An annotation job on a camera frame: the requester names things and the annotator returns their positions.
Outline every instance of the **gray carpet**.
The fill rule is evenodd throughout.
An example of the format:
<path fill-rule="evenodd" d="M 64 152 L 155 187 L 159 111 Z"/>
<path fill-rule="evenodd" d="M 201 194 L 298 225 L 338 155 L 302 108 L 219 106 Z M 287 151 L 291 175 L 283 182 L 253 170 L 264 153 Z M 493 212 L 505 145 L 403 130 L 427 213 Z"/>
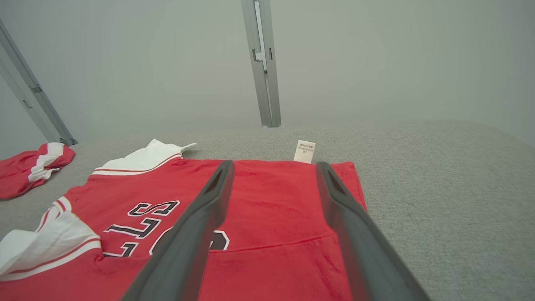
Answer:
<path fill-rule="evenodd" d="M 80 143 L 44 186 L 0 202 L 0 237 L 34 230 L 50 203 L 96 167 L 151 138 L 192 159 L 292 160 L 298 139 L 314 161 L 353 161 L 371 217 L 434 300 L 533 300 L 535 148 L 459 121 L 383 127 L 278 128 L 161 134 Z"/>

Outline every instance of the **red fabric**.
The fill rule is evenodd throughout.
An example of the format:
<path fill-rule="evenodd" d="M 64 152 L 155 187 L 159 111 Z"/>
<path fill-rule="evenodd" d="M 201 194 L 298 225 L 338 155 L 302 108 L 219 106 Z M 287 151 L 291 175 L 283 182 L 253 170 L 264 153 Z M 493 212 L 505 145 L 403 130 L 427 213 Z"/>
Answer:
<path fill-rule="evenodd" d="M 36 166 L 40 155 L 47 155 L 48 144 L 43 144 L 39 150 L 29 150 L 14 157 L 0 161 L 0 199 L 10 199 L 26 193 L 28 190 L 41 186 L 46 181 L 39 179 L 29 181 L 28 176 L 32 173 L 32 168 Z M 74 151 L 67 146 L 63 146 L 63 154 L 53 162 L 43 166 L 44 169 L 61 169 L 71 163 Z"/>
<path fill-rule="evenodd" d="M 91 175 L 84 186 L 65 195 L 72 212 L 100 235 L 103 252 L 122 254 L 125 243 L 137 243 L 131 256 L 104 257 L 92 249 L 57 268 L 0 282 L 2 299 L 119 300 L 150 258 L 152 246 L 176 223 L 220 162 L 175 158 L 145 174 Z M 350 300 L 338 239 L 323 218 L 316 166 L 234 163 L 227 218 L 219 228 L 229 238 L 228 248 L 210 251 L 199 300 Z M 332 167 L 366 208 L 353 164 Z M 133 211 L 140 203 L 177 200 L 180 204 L 167 216 L 155 214 L 165 206 L 131 216 L 145 212 Z M 142 239 L 107 231 L 112 225 L 143 230 L 145 218 L 160 221 Z"/>

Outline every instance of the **metal frame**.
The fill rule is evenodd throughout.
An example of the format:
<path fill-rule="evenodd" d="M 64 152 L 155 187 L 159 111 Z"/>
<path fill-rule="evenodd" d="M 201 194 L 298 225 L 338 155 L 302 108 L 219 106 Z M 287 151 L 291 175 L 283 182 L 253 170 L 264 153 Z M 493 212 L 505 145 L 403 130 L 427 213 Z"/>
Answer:
<path fill-rule="evenodd" d="M 255 1 L 241 0 L 247 42 L 249 45 L 249 56 L 253 67 L 253 77 L 255 79 L 256 96 L 258 98 L 258 108 L 260 110 L 262 125 L 265 127 L 279 127 L 281 125 L 279 88 L 277 84 L 277 67 L 275 60 L 275 45 L 273 41 L 273 28 L 271 25 L 270 0 L 258 0 L 258 4 L 260 7 L 262 35 L 264 37 L 265 49 L 261 49 L 260 46 Z M 259 52 L 263 52 L 265 55 L 267 70 L 264 70 L 264 63 L 257 60 L 256 54 Z"/>
<path fill-rule="evenodd" d="M 0 20 L 0 73 L 49 142 L 73 145 L 71 135 Z"/>

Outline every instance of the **gray fabric surface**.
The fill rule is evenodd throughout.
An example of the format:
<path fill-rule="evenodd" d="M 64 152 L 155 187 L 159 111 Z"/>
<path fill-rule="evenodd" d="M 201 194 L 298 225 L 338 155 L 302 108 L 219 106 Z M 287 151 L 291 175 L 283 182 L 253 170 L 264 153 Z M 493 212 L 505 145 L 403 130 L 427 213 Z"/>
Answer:
<path fill-rule="evenodd" d="M 434 300 L 533 300 L 535 148 L 495 128 L 459 121 L 384 127 L 173 133 L 80 143 L 45 185 L 0 202 L 0 237 L 34 230 L 50 203 L 104 162 L 150 138 L 190 159 L 292 160 L 298 139 L 314 161 L 353 161 L 371 217 Z"/>

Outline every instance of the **clothing label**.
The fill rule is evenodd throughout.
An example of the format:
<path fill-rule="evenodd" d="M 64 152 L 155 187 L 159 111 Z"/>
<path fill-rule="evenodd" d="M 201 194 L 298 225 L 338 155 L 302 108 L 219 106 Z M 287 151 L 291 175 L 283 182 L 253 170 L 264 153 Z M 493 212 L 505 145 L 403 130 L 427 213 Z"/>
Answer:
<path fill-rule="evenodd" d="M 297 148 L 295 149 L 294 161 L 311 163 L 315 147 L 316 144 L 314 142 L 299 140 L 297 142 Z"/>

